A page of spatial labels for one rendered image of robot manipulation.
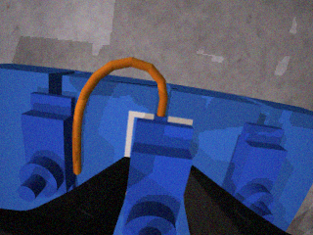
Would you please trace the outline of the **blue flat deck plate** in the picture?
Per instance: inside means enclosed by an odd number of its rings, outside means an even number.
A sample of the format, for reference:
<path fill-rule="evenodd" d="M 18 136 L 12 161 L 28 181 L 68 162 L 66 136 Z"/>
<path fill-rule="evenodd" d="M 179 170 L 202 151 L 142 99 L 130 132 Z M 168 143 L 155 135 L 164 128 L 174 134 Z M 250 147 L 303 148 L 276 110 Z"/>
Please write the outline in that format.
<path fill-rule="evenodd" d="M 0 64 L 0 209 L 30 211 L 130 158 L 137 118 L 156 118 L 159 90 L 107 74 L 83 113 L 74 175 L 74 109 L 93 74 Z M 165 121 L 195 129 L 192 165 L 286 232 L 313 183 L 313 111 L 171 83 L 167 93 Z"/>

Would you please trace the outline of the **blue micro servo with orange cable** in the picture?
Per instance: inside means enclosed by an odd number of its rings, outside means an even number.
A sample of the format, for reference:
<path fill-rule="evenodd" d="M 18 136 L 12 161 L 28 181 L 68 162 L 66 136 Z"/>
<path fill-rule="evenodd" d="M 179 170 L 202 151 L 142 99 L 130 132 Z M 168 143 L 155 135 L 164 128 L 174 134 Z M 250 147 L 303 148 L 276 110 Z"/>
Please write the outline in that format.
<path fill-rule="evenodd" d="M 87 79 L 74 109 L 73 172 L 82 172 L 81 130 L 91 91 L 111 71 L 128 67 L 152 76 L 159 90 L 159 106 L 154 120 L 137 117 L 122 235 L 176 235 L 177 214 L 192 164 L 189 149 L 195 129 L 189 124 L 165 121 L 167 83 L 154 64 L 133 58 L 113 60 Z"/>

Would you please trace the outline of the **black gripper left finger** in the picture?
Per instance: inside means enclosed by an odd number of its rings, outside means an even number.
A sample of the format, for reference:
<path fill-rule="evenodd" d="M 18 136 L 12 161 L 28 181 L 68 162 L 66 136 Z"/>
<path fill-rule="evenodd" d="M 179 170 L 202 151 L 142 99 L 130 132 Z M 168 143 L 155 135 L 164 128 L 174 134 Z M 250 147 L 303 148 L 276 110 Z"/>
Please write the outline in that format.
<path fill-rule="evenodd" d="M 30 211 L 0 209 L 0 235 L 113 235 L 126 196 L 130 158 Z"/>

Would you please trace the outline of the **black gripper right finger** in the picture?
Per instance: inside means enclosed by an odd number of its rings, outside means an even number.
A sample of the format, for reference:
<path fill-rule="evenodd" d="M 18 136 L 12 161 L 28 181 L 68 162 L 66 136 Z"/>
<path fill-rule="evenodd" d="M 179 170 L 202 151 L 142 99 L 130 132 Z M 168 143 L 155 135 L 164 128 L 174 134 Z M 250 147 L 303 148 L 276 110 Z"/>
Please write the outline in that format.
<path fill-rule="evenodd" d="M 192 164 L 183 196 L 191 235 L 292 235 L 249 210 Z"/>

